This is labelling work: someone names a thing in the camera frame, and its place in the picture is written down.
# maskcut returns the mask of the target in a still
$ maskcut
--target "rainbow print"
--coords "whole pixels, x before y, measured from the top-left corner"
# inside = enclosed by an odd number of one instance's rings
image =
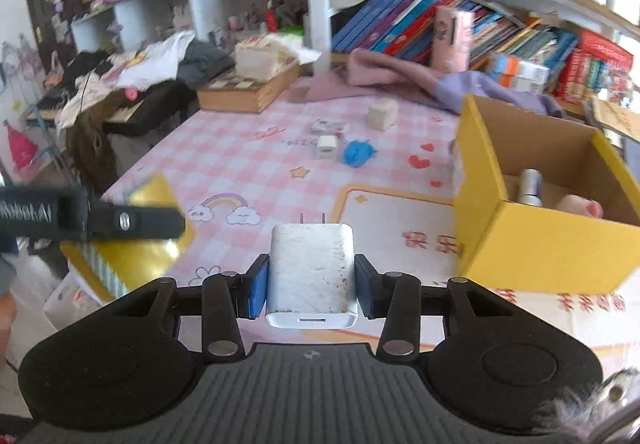
[[[209,209],[213,209],[214,207],[219,207],[220,205],[227,205],[231,207],[233,210],[238,207],[247,207],[247,201],[242,198],[240,195],[235,193],[220,193],[219,195],[215,195],[211,198],[208,198],[202,205],[208,207]]]

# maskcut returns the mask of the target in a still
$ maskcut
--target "white foam block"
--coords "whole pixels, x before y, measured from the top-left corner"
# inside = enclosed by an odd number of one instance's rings
[[[384,131],[396,123],[398,118],[398,102],[392,98],[385,98],[369,106],[367,126],[378,131]]]

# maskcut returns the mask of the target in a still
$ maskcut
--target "white cube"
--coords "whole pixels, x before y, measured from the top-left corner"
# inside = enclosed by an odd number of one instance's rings
[[[369,106],[367,126],[378,131],[384,131],[396,123],[398,118],[398,102],[392,98],[385,98]]]
[[[319,159],[335,159],[338,156],[338,139],[335,135],[318,137],[316,154]]]

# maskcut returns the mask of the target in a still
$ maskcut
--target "white power adapter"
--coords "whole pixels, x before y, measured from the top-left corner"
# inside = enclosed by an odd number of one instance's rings
[[[281,329],[346,329],[358,319],[353,231],[286,223],[271,232],[267,322]]]

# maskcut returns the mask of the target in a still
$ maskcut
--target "red heart print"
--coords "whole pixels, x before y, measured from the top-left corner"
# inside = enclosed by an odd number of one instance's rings
[[[409,164],[416,169],[425,169],[431,165],[429,159],[421,159],[417,155],[411,155],[409,157]]]

